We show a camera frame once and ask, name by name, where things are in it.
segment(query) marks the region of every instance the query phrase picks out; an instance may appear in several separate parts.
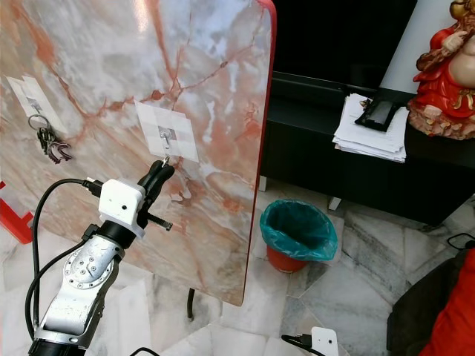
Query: red fabric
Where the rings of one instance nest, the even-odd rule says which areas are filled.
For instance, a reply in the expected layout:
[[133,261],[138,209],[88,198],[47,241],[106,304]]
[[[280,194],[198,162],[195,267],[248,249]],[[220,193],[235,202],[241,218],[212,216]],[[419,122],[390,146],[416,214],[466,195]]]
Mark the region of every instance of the red fabric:
[[[438,50],[442,48],[443,41],[454,34],[453,27],[440,30],[430,41],[430,49]],[[443,111],[453,121],[466,119],[475,114],[474,110],[468,107],[468,100],[462,100],[462,107],[455,109],[453,104],[459,99],[459,92],[464,89],[452,79],[449,71],[451,59],[446,59],[441,65],[430,72],[422,72],[414,78],[414,82],[421,82],[417,90],[418,96],[414,99],[420,105],[432,105]]]
[[475,355],[475,249],[468,252],[459,280],[437,317],[429,344],[419,356]]

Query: black cable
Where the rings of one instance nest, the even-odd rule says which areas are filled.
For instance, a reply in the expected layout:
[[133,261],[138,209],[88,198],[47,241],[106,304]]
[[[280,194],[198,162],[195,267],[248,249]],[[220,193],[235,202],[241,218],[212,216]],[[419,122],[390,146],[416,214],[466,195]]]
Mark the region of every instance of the black cable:
[[[310,352],[311,354],[317,355],[317,356],[325,356],[321,352],[318,352],[317,350],[312,349],[312,341],[311,341],[311,336],[310,335],[301,335],[301,336],[290,336],[290,335],[282,335],[282,340],[285,341],[286,343],[289,343],[290,345],[300,347],[301,349]],[[302,343],[301,339],[302,337],[310,337],[309,343]]]
[[452,237],[449,237],[449,238],[447,239],[447,243],[448,243],[451,247],[453,247],[453,248],[455,248],[456,250],[459,250],[459,251],[465,250],[465,249],[467,248],[467,246],[465,246],[464,248],[456,247],[453,243],[451,243],[451,240],[452,240],[452,239],[455,239],[456,237],[459,237],[459,236],[466,236],[466,237],[469,237],[470,239],[472,239],[472,240],[475,241],[475,237],[473,237],[472,235],[467,234],[467,233],[465,233],[465,232],[462,232],[461,234],[457,234],[457,235],[453,235]]
[[[38,202],[38,206],[36,207],[36,212],[35,216],[33,218],[33,226],[31,228],[32,230],[32,235],[33,235],[33,241],[32,241],[32,246],[33,246],[33,270],[34,270],[34,277],[38,276],[39,274],[39,253],[38,253],[38,222],[39,222],[39,216],[42,212],[43,205],[46,202],[46,199],[50,196],[51,192],[57,188],[58,186],[65,184],[65,183],[76,183],[80,184],[83,186],[86,186],[89,182],[84,181],[82,179],[74,179],[74,178],[68,178],[68,179],[61,179],[58,182],[55,182],[54,184],[49,187],[46,192],[43,194],[42,198]],[[39,325],[39,280],[37,282],[37,286],[35,287],[35,295],[33,298],[33,328],[38,327]]]
[[153,356],[160,356],[155,351],[152,351],[152,350],[150,350],[146,347],[141,347],[140,349],[135,350],[134,352],[131,353],[131,356],[135,356],[136,354],[138,354],[141,351],[148,352],[150,355],[153,355]]
[[33,282],[30,284],[30,288],[28,289],[27,292],[27,297],[24,302],[24,318],[27,322],[27,328],[28,328],[28,333],[30,334],[31,340],[33,339],[34,336],[34,328],[33,328],[33,323],[31,322],[31,297],[33,296],[33,291],[35,290],[36,285],[39,283],[39,279],[43,276],[43,274],[46,273],[46,271],[54,265],[56,262],[61,260],[63,257],[68,256],[69,254],[72,254],[75,250],[78,248],[82,247],[86,243],[85,240],[81,241],[74,247],[71,247],[69,250],[64,251],[62,254],[54,257],[50,262],[46,264],[45,267],[42,268],[42,270],[35,276],[33,279]]

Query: key ring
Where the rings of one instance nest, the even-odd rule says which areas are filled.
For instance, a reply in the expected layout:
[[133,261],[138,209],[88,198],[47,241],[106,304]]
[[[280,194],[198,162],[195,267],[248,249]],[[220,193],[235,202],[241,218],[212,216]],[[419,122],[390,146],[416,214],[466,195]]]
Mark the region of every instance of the key ring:
[[51,124],[50,124],[49,120],[46,119],[43,115],[40,115],[39,113],[35,113],[35,114],[31,115],[30,117],[28,117],[28,125],[29,125],[32,129],[34,129],[35,131],[39,131],[39,129],[40,129],[40,128],[35,128],[35,127],[31,124],[31,119],[32,119],[33,117],[41,117],[43,120],[45,120],[45,121],[46,121],[46,129],[47,129],[48,131],[51,131]]

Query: red object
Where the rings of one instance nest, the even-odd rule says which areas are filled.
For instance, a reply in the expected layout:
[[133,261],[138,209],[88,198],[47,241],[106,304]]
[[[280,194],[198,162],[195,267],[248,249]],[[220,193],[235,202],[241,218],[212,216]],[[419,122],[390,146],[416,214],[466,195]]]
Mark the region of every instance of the red object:
[[470,250],[448,304],[419,356],[475,355],[475,249]]
[[[430,49],[437,50],[442,48],[443,41],[454,34],[453,27],[440,30],[430,41]],[[464,89],[452,78],[449,70],[452,57],[444,60],[437,69],[430,72],[422,72],[414,78],[414,82],[421,82],[417,90],[418,96],[414,102],[420,105],[432,105],[442,110],[454,122],[465,120],[475,114],[474,110],[469,108],[468,100],[462,100],[462,106],[456,109],[453,104],[459,100],[461,89]]]
[[[5,183],[0,182],[0,189]],[[28,212],[23,217],[19,217],[8,204],[0,199],[0,223],[20,242],[23,244],[30,243],[31,227],[28,223],[33,219],[33,215]]]
[[277,252],[269,246],[267,246],[267,257],[269,258],[270,264],[275,269],[284,273],[300,271],[308,263],[307,261],[294,260],[285,254]]

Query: figurine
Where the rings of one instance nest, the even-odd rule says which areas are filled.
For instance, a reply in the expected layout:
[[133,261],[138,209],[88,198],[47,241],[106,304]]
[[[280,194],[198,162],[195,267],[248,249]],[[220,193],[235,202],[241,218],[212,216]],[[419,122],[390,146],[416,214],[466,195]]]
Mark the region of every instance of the figurine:
[[430,41],[417,61],[417,96],[409,103],[409,122],[428,136],[475,137],[475,0],[451,4],[457,23]]

